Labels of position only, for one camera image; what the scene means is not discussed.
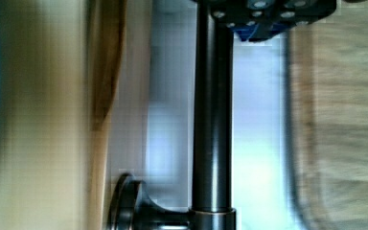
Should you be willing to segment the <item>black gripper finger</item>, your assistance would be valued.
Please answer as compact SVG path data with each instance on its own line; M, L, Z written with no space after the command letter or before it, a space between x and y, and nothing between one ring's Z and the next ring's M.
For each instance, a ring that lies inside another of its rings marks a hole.
M242 42L261 42L324 19L336 0L193 0Z

